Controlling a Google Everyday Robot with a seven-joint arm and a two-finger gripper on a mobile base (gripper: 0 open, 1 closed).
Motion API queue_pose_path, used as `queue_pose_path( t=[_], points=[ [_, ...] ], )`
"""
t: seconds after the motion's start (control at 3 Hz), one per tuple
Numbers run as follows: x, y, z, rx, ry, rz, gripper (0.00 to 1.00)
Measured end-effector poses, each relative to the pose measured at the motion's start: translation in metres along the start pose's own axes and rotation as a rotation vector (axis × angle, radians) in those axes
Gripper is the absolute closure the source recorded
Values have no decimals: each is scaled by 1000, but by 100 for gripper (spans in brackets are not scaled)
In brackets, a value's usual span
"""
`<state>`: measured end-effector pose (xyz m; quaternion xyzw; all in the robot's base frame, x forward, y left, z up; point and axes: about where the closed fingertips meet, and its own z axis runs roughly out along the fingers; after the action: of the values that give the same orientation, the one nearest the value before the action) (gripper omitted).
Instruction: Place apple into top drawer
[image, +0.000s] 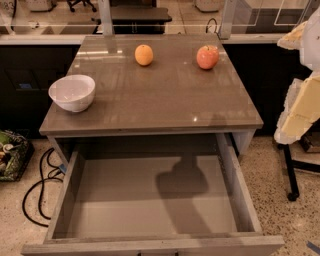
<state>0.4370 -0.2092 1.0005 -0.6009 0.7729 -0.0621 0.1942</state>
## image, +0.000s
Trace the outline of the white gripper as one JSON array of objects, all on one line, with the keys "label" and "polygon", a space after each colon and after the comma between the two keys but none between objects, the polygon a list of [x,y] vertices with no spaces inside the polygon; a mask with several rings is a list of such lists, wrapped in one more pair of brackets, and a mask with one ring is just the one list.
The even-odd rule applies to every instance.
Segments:
[{"label": "white gripper", "polygon": [[[300,63],[312,71],[320,70],[320,7],[277,45],[287,50],[300,48]],[[279,144],[292,144],[320,118],[320,76],[312,74],[304,81],[294,79],[289,86],[284,110],[280,114],[274,139]]]}]

